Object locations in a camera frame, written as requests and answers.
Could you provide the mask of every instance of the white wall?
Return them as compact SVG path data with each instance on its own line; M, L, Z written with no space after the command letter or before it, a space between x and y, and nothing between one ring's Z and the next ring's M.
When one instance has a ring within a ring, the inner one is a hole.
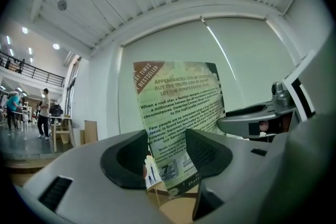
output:
M26 63L34 67L65 77L67 68L63 66L63 62L68 51L63 48L55 50L52 47L52 41L47 40L31 30L28 30L28 34L24 34L22 27L23 25L12 19L8 19L6 23L3 24L2 29L0 29L0 33L3 35L3 40L1 40L2 48L5 48L6 45L4 36L8 35L12 43L7 46L7 53L9 48L12 48L14 50L14 57L25 59ZM33 63L30 63L31 55L29 54L28 47L33 49Z
M90 62L86 59L81 59L76 77L74 95L71 104L71 118L74 128L84 130L84 120L91 120L91 98L88 98L91 93L89 77Z
M119 134L118 70L122 48L111 44L90 60L81 59L76 77L72 119L84 129L84 120L97 121L98 139Z
M334 22L323 0L294 0L285 19L301 38L302 51L318 51L331 33Z
M119 75L121 133L143 128L133 82L133 62L145 60L202 61L217 65L225 110L239 109L271 98L271 84L293 68L280 39L263 20L206 20L230 61L230 67L205 25L199 20L144 37L123 50Z

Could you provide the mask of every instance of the roller blind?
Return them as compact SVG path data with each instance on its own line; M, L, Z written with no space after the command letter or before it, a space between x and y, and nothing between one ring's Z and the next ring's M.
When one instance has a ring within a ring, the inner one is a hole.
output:
M122 133L143 128L133 82L133 62L200 61L217 65L226 111L270 99L270 86L293 63L281 41L261 20L206 20L231 64L201 21L177 25L146 36L123 49L119 75L119 122Z

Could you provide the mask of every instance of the white shirt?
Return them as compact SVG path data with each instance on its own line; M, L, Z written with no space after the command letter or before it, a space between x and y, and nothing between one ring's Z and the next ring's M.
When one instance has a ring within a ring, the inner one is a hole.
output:
M47 105L48 108L41 108L40 115L43 117L49 117L49 109L50 109L50 98L46 96L42 100L42 105Z

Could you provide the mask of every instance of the grey floor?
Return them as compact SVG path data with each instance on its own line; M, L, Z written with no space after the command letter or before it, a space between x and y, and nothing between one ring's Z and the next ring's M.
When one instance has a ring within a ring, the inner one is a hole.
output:
M45 141L44 138L38 138L38 134L36 125L28 126L25 132L20 130L19 132L10 132L6 123L4 126L0 126L0 151L3 157L6 159L55 158L72 148L70 143L63 144L58 140L57 152L54 152L51 138L49 141Z

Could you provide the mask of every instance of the table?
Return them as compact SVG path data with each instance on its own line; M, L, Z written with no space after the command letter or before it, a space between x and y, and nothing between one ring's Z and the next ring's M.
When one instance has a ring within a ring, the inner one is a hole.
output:
M69 133L70 141L71 141L71 139L74 138L74 134L72 133L71 118L50 116L49 119L50 120L51 119L61 119L61 124L62 124L62 121L68 120L68 126L69 126L69 130L68 131L56 131L56 126L57 126L56 121L54 120L54 124L51 124L51 121L50 121L50 126L53 126L53 128L54 128L53 140L54 140L54 151L56 152L57 151L57 145L56 145L56 135L57 134L66 134L66 133Z

